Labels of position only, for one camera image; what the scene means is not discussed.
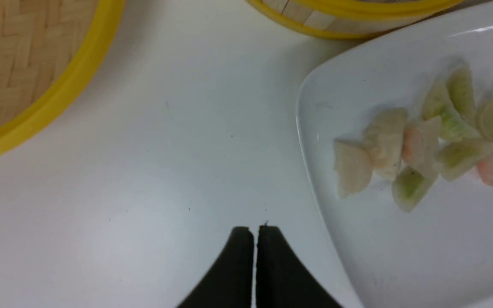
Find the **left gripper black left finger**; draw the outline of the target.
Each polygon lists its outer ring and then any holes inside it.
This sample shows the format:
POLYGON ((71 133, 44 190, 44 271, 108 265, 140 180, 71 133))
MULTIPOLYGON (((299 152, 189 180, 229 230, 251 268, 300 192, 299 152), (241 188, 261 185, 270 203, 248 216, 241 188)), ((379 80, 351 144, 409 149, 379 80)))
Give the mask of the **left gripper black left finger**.
POLYGON ((254 236, 235 227, 209 271, 180 303, 180 308, 250 308, 254 236))

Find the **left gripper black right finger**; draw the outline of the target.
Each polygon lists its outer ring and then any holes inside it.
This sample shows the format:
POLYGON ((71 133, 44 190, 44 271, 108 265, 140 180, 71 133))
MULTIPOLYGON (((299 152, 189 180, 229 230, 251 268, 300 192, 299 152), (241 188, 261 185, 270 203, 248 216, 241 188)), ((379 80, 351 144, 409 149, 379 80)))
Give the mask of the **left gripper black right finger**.
POLYGON ((340 308, 304 267, 276 226, 258 231, 256 262, 258 308, 340 308))

